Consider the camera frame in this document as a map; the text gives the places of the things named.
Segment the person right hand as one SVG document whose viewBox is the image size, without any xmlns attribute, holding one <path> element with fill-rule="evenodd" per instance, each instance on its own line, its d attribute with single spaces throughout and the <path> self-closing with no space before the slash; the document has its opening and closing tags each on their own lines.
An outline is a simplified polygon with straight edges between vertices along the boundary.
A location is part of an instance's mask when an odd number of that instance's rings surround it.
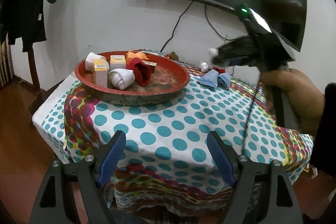
<svg viewBox="0 0 336 224">
<path fill-rule="evenodd" d="M 299 120 L 299 132 L 317 135 L 325 106 L 325 96 L 304 73 L 297 69 L 271 71 L 261 74 L 262 90 L 268 113 L 273 112 L 273 96 L 269 90 L 277 86 L 288 93 L 290 104 Z"/>
</svg>

